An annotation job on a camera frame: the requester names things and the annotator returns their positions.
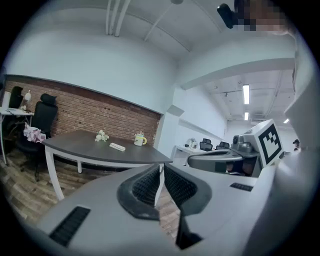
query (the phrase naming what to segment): wooden floor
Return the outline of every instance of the wooden floor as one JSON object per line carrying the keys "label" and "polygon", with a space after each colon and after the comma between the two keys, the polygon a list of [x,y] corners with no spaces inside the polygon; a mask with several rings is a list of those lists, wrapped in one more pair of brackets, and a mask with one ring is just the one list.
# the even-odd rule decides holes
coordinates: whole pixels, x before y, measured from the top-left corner
{"label": "wooden floor", "polygon": [[[21,172],[20,165],[26,161],[25,156],[13,150],[7,155],[8,166],[0,155],[0,180],[3,184],[6,198],[12,208],[25,221],[35,224],[58,199],[50,180],[46,164],[39,166],[39,182],[35,181],[34,168],[26,166]],[[78,173],[76,166],[55,161],[55,167],[62,192],[65,197],[94,179],[112,175],[109,170],[83,169]],[[159,211],[160,226],[173,240],[177,236],[180,210],[173,203],[167,189],[163,187],[155,207]]]}

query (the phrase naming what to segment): pink cloth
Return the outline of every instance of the pink cloth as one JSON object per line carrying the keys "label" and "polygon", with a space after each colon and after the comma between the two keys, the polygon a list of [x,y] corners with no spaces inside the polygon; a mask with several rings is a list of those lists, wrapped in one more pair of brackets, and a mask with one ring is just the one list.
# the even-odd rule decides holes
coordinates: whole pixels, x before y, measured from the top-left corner
{"label": "pink cloth", "polygon": [[36,127],[31,127],[27,123],[24,124],[23,135],[27,137],[29,142],[43,142],[46,139],[46,135],[41,133],[41,130]]}

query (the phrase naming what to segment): mug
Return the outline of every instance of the mug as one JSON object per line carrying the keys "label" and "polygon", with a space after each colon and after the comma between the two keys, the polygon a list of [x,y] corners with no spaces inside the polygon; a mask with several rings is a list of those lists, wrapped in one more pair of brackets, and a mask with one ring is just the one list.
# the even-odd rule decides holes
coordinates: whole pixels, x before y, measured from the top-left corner
{"label": "mug", "polygon": [[146,143],[147,143],[147,139],[145,137],[143,137],[143,135],[137,134],[135,136],[134,145],[142,146],[142,145],[145,145]]}

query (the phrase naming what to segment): red brick wall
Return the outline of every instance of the red brick wall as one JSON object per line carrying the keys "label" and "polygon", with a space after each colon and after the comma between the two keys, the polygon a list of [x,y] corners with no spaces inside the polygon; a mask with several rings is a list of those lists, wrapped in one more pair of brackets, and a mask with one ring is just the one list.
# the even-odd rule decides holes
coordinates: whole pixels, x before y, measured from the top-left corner
{"label": "red brick wall", "polygon": [[23,88],[22,95],[31,91],[31,101],[27,104],[31,111],[35,110],[42,94],[57,96],[58,113],[52,126],[53,136],[79,129],[93,132],[102,129],[109,136],[133,140],[135,133],[143,131],[147,141],[154,144],[161,116],[156,112],[61,82],[7,76],[5,90],[11,92],[14,86]]}

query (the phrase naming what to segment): fluorescent light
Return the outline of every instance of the fluorescent light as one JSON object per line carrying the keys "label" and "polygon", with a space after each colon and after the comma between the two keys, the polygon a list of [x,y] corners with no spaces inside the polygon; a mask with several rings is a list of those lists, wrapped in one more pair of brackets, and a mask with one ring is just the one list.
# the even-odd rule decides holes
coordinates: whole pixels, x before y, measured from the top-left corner
{"label": "fluorescent light", "polygon": [[242,88],[243,88],[244,104],[249,104],[250,102],[249,84],[245,84]]}

